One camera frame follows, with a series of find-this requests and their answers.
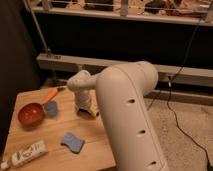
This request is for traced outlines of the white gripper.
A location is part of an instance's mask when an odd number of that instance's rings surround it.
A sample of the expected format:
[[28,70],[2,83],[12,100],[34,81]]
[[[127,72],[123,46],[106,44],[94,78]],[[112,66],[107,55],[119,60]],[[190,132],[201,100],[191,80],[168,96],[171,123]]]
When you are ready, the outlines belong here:
[[[92,96],[89,90],[76,91],[75,95],[75,113],[80,115],[80,109],[89,110],[92,107]],[[92,117],[98,117],[99,110],[98,108],[91,109]]]

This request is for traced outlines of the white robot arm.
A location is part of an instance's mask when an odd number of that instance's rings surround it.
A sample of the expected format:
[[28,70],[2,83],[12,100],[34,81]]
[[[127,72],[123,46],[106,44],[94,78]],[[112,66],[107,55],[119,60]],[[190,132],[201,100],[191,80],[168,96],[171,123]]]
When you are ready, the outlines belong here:
[[156,68],[146,61],[112,65],[95,75],[82,70],[67,81],[78,108],[89,109],[88,91],[96,91],[118,171],[169,171],[144,102],[157,82]]

